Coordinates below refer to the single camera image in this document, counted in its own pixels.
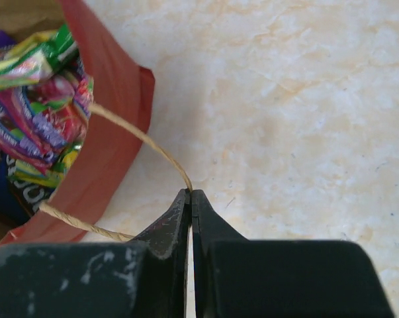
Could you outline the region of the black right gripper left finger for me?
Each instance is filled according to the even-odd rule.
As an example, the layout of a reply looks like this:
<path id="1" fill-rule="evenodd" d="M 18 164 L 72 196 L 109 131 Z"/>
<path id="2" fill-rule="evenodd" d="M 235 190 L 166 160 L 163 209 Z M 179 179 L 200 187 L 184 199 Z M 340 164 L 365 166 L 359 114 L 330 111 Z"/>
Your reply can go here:
<path id="1" fill-rule="evenodd" d="M 0 248 L 0 317 L 184 317 L 190 197 L 129 242 Z"/>

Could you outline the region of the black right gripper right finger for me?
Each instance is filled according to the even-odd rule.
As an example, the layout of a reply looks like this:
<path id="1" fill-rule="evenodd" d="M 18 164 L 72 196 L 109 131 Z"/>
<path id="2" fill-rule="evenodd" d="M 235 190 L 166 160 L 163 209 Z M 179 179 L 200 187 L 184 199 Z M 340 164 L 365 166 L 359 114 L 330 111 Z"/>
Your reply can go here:
<path id="1" fill-rule="evenodd" d="M 191 196 L 197 317 L 393 317 L 373 263 L 346 240 L 249 240 Z"/>

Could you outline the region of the red paper bag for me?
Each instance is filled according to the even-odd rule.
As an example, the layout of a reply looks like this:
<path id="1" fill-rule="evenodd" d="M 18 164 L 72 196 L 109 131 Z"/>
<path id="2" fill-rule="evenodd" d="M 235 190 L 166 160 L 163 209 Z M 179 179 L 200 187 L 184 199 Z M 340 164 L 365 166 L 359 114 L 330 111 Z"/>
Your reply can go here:
<path id="1" fill-rule="evenodd" d="M 0 1 L 0 27 L 17 39 L 66 22 L 93 76 L 99 113 L 63 183 L 25 225 L 1 244 L 78 242 L 103 216 L 146 136 L 155 79 L 124 51 L 83 1 Z"/>

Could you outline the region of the purple berries candy packet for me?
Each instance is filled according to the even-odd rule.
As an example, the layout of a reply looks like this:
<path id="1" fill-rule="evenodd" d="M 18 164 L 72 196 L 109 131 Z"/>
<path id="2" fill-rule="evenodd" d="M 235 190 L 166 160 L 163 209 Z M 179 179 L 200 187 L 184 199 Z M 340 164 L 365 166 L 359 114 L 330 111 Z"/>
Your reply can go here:
<path id="1" fill-rule="evenodd" d="M 44 173 L 85 138 L 92 101 L 93 79 L 73 70 L 0 90 L 0 150 Z"/>

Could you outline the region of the green snack packet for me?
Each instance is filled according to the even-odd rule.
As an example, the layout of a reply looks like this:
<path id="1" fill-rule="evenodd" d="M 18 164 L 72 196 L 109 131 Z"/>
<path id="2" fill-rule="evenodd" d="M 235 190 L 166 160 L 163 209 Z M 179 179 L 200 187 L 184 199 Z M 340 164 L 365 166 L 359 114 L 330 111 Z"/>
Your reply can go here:
<path id="1" fill-rule="evenodd" d="M 66 24 L 35 32 L 22 42 L 0 49 L 0 89 L 33 85 L 51 78 L 78 55 Z"/>

